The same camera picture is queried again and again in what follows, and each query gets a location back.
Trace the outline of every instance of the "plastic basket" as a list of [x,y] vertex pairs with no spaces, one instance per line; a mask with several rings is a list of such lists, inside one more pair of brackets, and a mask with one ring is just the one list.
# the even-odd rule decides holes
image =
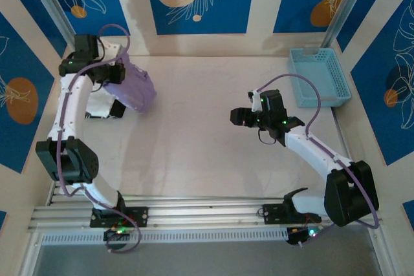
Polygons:
[[[300,74],[315,84],[323,107],[338,107],[351,98],[341,66],[331,48],[290,50],[289,72]],[[299,78],[291,77],[298,107],[317,107],[318,99],[312,87]]]

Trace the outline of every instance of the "white robotic arm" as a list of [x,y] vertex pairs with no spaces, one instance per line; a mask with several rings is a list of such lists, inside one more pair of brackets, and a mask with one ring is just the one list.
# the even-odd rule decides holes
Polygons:
[[[103,60],[113,59],[118,55],[118,53],[120,53],[122,48],[120,45],[110,45],[106,42],[104,44],[107,46],[105,48],[105,57]],[[75,73],[66,74],[60,79],[61,95],[59,97],[58,111],[56,113],[53,127],[48,135],[48,139],[51,139],[52,142],[57,142],[58,133],[61,129],[63,129],[61,137],[62,141],[67,141],[69,138],[83,141],[85,113],[87,110],[89,96],[91,95],[93,89],[93,81],[89,76],[79,76],[76,80],[66,105],[63,126],[62,128],[60,127],[60,116],[63,108],[65,93],[68,91],[69,84],[74,79],[75,75]],[[105,181],[100,173],[92,179],[91,183],[74,182],[72,186],[74,188],[84,187],[93,196],[93,198],[109,207],[116,207],[118,203],[118,192]],[[94,202],[93,204],[96,209],[104,209],[101,205],[95,204]]]
[[[321,176],[323,183],[326,184],[328,175],[333,169],[340,171],[342,167],[334,161],[326,152],[322,151],[309,140],[312,137],[324,148],[329,150],[338,160],[341,160],[346,166],[350,166],[351,160],[339,155],[312,134],[308,136],[305,133],[305,127],[299,126],[291,129],[285,135],[286,147],[300,155],[313,169]],[[322,216],[327,215],[324,206],[325,191],[305,190],[295,194],[292,197],[294,207],[298,213],[314,213]]]
[[[98,41],[104,54],[101,59],[98,59]],[[146,226],[148,208],[126,207],[121,193],[99,173],[98,156],[83,142],[83,125],[90,109],[88,102],[91,97],[99,97],[105,99],[105,105],[112,106],[117,99],[122,113],[125,106],[144,112],[157,94],[147,72],[132,65],[126,52],[121,50],[120,45],[111,45],[97,36],[75,35],[75,52],[59,67],[61,95],[54,125],[47,140],[36,144],[36,153],[50,177],[64,183],[61,187],[65,195],[80,191],[93,203],[90,226],[109,230],[121,224],[136,229]],[[122,58],[122,62],[115,63],[117,58]],[[96,91],[93,91],[94,83],[101,84]],[[104,107],[104,110],[112,112],[112,108]],[[69,193],[66,185],[73,186],[74,192]]]
[[273,224],[304,223],[309,215],[328,216],[338,226],[358,220],[378,209],[371,169],[339,155],[311,133],[297,117],[288,117],[278,90],[249,92],[253,109],[231,111],[234,125],[257,127],[297,153],[321,176],[324,191],[299,189],[286,194],[280,206],[268,206],[278,221]]

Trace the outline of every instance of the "purple object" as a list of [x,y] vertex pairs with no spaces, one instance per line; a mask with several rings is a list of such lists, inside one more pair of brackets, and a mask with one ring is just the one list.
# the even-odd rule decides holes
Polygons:
[[125,67],[125,80],[121,84],[104,85],[104,89],[116,96],[126,107],[137,112],[146,112],[157,95],[148,72],[132,64],[128,54],[124,54],[120,61]]

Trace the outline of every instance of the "white panel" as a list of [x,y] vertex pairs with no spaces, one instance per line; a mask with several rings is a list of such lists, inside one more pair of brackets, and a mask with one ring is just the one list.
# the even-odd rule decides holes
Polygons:
[[324,33],[273,34],[281,0],[252,0],[247,34],[178,36],[157,35],[149,0],[120,2],[133,40],[130,55],[287,56],[293,47],[318,47],[324,37]]
[[412,200],[413,196],[413,162],[414,154],[386,166],[378,143],[376,142],[371,125],[365,113],[364,106],[358,96],[352,81],[350,71],[367,50],[371,42],[387,23],[402,0],[376,0],[367,14],[354,38],[344,53],[338,57],[343,72],[347,77],[351,101],[338,109],[338,120],[354,159],[364,159],[373,171],[380,212],[389,239],[387,247],[395,253],[402,273],[411,275],[414,271],[414,234],[402,208],[402,203]]

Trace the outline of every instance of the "black mounting bracket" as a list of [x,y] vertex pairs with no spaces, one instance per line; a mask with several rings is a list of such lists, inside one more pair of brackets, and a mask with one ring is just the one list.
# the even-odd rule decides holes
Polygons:
[[[36,143],[36,154],[45,167],[47,173],[54,181],[59,181],[58,166],[56,163],[57,142],[51,138]],[[95,152],[85,145],[80,139],[70,136],[62,141],[61,167],[66,184],[85,182],[90,184],[98,174],[99,161]]]
[[[148,221],[148,207],[125,207],[125,215],[133,219],[138,227],[146,228]],[[125,228],[133,228],[130,221],[125,222],[125,218],[113,213],[109,216],[98,216],[98,209],[92,209],[92,217],[89,226],[91,228],[112,228],[113,226],[123,226]]]
[[[121,193],[118,192],[118,202],[114,208],[135,221],[140,228],[146,228],[148,222],[148,207],[126,207]],[[92,209],[91,228],[133,228],[130,221],[108,209]]]
[[[351,162],[348,168],[365,189],[375,210],[378,210],[379,202],[370,166],[364,161],[359,161]],[[371,213],[361,191],[345,169],[333,169],[328,175],[324,206],[329,218],[341,227]]]
[[263,205],[265,224],[306,224],[320,223],[321,217],[313,213],[298,213],[293,205],[292,197],[307,188],[301,188],[286,194],[282,204]]

